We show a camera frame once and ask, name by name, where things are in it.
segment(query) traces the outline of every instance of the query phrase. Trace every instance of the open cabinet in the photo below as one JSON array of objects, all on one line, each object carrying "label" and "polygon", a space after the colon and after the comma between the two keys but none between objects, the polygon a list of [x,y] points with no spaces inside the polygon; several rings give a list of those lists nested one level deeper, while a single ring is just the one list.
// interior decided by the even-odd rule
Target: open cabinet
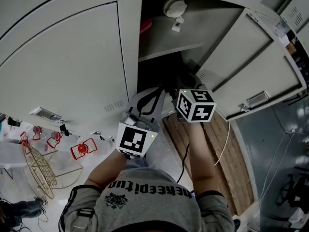
[{"label": "open cabinet", "polygon": [[[304,78],[285,45],[257,15],[218,0],[184,0],[180,32],[175,18],[163,14],[166,0],[142,0],[141,23],[152,25],[140,34],[140,92],[162,83],[174,65],[191,69],[213,91],[217,111],[226,120],[245,116],[306,88]],[[174,113],[167,94],[162,117]]]},{"label": "open cabinet", "polygon": [[[213,51],[243,11],[240,6],[219,0],[184,0],[188,7],[182,15],[181,30],[176,32],[171,30],[175,18],[163,13],[165,1],[142,0],[141,24],[150,19],[152,25],[140,34],[137,92],[161,84],[167,73],[176,75],[181,67],[196,72],[199,62],[194,56]],[[173,112],[167,94],[162,117]]]}]

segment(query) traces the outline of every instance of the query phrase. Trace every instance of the cabinet door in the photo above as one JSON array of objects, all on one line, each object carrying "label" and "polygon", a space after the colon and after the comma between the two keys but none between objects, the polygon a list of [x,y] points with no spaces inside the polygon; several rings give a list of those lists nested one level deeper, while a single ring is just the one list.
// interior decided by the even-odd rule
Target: cabinet door
[{"label": "cabinet door", "polygon": [[274,100],[300,86],[292,66],[280,47],[271,43],[244,69],[214,92],[217,109],[229,119],[240,112],[240,105],[265,91]]},{"label": "cabinet door", "polygon": [[58,124],[29,113],[42,107],[77,134],[116,128],[128,104],[117,4],[73,15],[26,43],[0,68],[0,98],[2,113],[51,129]]},{"label": "cabinet door", "polygon": [[245,10],[197,72],[197,76],[208,89],[214,90],[270,41],[270,37]]}]

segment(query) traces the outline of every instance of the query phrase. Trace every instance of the vent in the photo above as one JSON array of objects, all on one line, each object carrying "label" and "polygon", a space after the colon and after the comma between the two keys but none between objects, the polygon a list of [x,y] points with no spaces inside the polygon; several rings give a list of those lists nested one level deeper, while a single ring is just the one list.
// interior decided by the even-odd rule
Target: vent
[{"label": "vent", "polygon": [[303,17],[295,6],[288,12],[288,15],[297,27],[301,25]]},{"label": "vent", "polygon": [[105,109],[106,112],[110,112],[110,111],[112,111],[112,110],[115,110],[115,109],[114,109],[114,106],[113,106],[112,104],[109,105],[109,106],[106,106],[104,109]]},{"label": "vent", "polygon": [[120,108],[120,107],[124,106],[124,102],[123,101],[119,101],[119,102],[116,102],[114,105],[115,105],[116,108]]},{"label": "vent", "polygon": [[199,79],[202,80],[204,77],[205,77],[205,74],[203,73],[199,76]]}]

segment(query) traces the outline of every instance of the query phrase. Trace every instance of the white cable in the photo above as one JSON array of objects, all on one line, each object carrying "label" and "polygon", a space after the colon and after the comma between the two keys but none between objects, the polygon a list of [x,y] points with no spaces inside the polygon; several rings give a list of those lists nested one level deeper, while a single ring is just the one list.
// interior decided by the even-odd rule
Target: white cable
[{"label": "white cable", "polygon": [[220,159],[221,159],[221,156],[222,156],[222,154],[223,154],[223,152],[224,152],[224,150],[225,150],[225,147],[226,147],[226,144],[227,144],[227,140],[228,140],[228,136],[230,135],[230,129],[231,129],[231,123],[229,122],[229,123],[228,123],[228,132],[227,132],[226,141],[225,141],[223,150],[222,150],[222,152],[221,152],[221,154],[220,154],[220,157],[219,157],[218,161],[215,163],[215,165],[217,165],[217,164],[219,163],[219,161],[220,161]]},{"label": "white cable", "polygon": [[268,168],[268,171],[267,171],[267,174],[266,174],[266,177],[265,177],[265,182],[264,182],[264,185],[263,185],[263,189],[262,189],[262,192],[261,192],[261,197],[263,196],[264,189],[265,189],[266,182],[267,182],[267,178],[268,178],[268,175],[269,175],[269,173],[270,173],[270,168],[271,168],[272,164],[274,163],[274,159],[275,159],[275,156],[276,156],[277,151],[278,151],[278,149],[279,149],[279,146],[280,146],[280,144],[282,143],[284,133],[285,133],[285,132],[282,133],[280,142],[278,143],[278,145],[277,145],[277,147],[276,147],[275,154],[274,154],[274,156],[273,156],[272,159],[271,159],[271,163],[270,163],[270,165],[269,165],[269,168]]},{"label": "white cable", "polygon": [[294,132],[293,135],[290,137],[290,140],[289,140],[289,142],[288,142],[288,144],[287,144],[287,146],[286,146],[286,148],[285,148],[285,150],[284,150],[283,156],[281,157],[281,160],[280,160],[280,162],[279,162],[279,164],[278,164],[278,167],[277,167],[277,169],[276,169],[276,171],[275,171],[275,173],[274,173],[274,175],[273,175],[273,177],[272,177],[272,179],[271,179],[271,181],[270,181],[270,183],[269,183],[269,185],[268,185],[268,187],[267,187],[265,193],[259,198],[258,203],[260,203],[260,202],[262,201],[262,199],[265,197],[265,194],[267,193],[267,191],[268,191],[268,189],[269,189],[271,183],[273,182],[273,180],[274,180],[274,178],[275,178],[275,176],[276,176],[276,174],[277,174],[277,172],[278,172],[278,170],[279,170],[279,168],[280,168],[280,166],[281,166],[281,163],[282,163],[282,160],[283,160],[283,158],[284,158],[284,156],[285,156],[285,153],[286,153],[286,151],[288,150],[288,147],[289,147],[290,142],[291,142],[292,138],[294,137],[294,135],[295,135],[295,132]]}]

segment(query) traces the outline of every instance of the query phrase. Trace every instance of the cable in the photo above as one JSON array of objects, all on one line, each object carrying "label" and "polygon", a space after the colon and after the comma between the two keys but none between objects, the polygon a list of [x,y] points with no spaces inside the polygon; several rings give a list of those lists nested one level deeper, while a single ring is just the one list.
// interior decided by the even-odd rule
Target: cable
[{"label": "cable", "polygon": [[183,165],[183,170],[182,170],[181,175],[179,176],[179,179],[177,180],[177,183],[179,183],[179,181],[180,181],[180,179],[182,178],[183,173],[184,173],[184,160],[186,159],[186,157],[187,157],[187,155],[188,155],[189,145],[190,145],[190,144],[188,144],[187,149],[185,150],[185,155],[184,155],[183,164],[182,164],[182,165]]},{"label": "cable", "polygon": [[47,222],[49,221],[47,215],[45,215],[45,214],[43,214],[43,215],[46,217],[47,221],[43,221],[43,220],[41,220],[40,218],[38,218],[38,226],[39,226],[39,228],[42,230],[42,232],[44,232],[44,230],[40,227],[39,221],[44,222],[44,223],[47,223]]},{"label": "cable", "polygon": [[220,159],[221,159],[221,156],[222,156],[222,154],[223,154],[223,152],[224,152],[224,150],[225,150],[225,147],[226,147],[226,144],[227,144],[227,140],[228,140],[228,137],[229,137],[229,135],[230,135],[230,129],[231,129],[231,123],[229,122],[229,123],[228,123],[228,132],[227,132],[226,141],[225,141],[223,150],[222,150],[222,152],[221,152],[221,154],[220,154],[220,157],[219,157],[219,159],[217,160],[217,162],[215,163],[215,165],[217,165],[217,164],[219,163],[219,161],[220,161]]},{"label": "cable", "polygon": [[[5,199],[5,196],[2,194],[2,192],[0,192],[0,194],[1,194],[1,196]],[[2,199],[2,198],[0,197],[0,199]]]},{"label": "cable", "polygon": [[32,232],[31,229],[29,229],[27,226],[24,225],[22,218],[20,218],[20,219],[21,219],[21,225],[20,225],[20,229],[19,229],[18,232],[21,232],[23,229],[27,229],[27,230],[29,230],[30,232]]},{"label": "cable", "polygon": [[272,164],[274,163],[275,156],[276,156],[276,154],[277,154],[277,151],[278,151],[278,149],[279,149],[280,144],[282,143],[284,134],[285,134],[285,132],[282,133],[280,142],[278,143],[278,145],[277,145],[277,147],[276,147],[275,154],[274,154],[274,156],[273,156],[272,159],[271,159],[271,162],[270,162],[270,165],[269,165],[269,168],[268,168],[266,177],[265,177],[265,182],[264,182],[264,185],[263,185],[263,189],[262,189],[262,192],[261,192],[261,196],[263,195],[263,192],[264,192],[264,189],[265,189],[265,186],[266,186],[266,182],[267,182],[267,178],[268,178],[268,174],[270,173],[270,168],[271,168]]},{"label": "cable", "polygon": [[276,176],[276,174],[277,174],[277,172],[278,172],[278,170],[279,170],[279,168],[280,168],[280,166],[281,166],[281,163],[282,163],[282,160],[283,160],[283,158],[284,158],[284,156],[285,156],[285,153],[287,152],[288,147],[289,147],[289,145],[290,145],[290,142],[291,142],[292,138],[294,137],[294,135],[295,135],[295,132],[294,132],[293,135],[290,137],[290,140],[289,140],[289,142],[288,142],[288,144],[287,144],[287,146],[286,146],[286,148],[285,148],[285,150],[284,150],[283,156],[281,157],[281,160],[280,160],[280,162],[279,162],[279,164],[278,164],[278,166],[277,166],[277,169],[276,169],[276,171],[275,171],[275,173],[274,173],[274,175],[273,175],[273,177],[272,177],[272,179],[271,179],[271,181],[270,181],[270,183],[269,183],[267,189],[265,190],[264,194],[259,198],[258,203],[260,203],[260,202],[262,201],[262,199],[265,197],[265,194],[267,193],[267,191],[268,191],[268,189],[269,189],[271,183],[273,182],[273,180],[274,180],[274,178],[275,178],[275,176]]},{"label": "cable", "polygon": [[4,200],[4,201],[6,201],[7,203],[11,204],[11,202],[7,201],[6,199],[0,198],[0,200]]},{"label": "cable", "polygon": [[280,120],[279,120],[279,118],[278,118],[278,116],[277,116],[277,113],[276,113],[276,111],[275,111],[275,108],[273,108],[273,106],[271,106],[271,109],[272,109],[272,111],[274,112],[274,115],[275,115],[276,119],[278,120],[278,123],[279,123],[281,129],[282,129],[283,131],[285,131],[283,125],[281,124],[281,122],[280,122]]}]

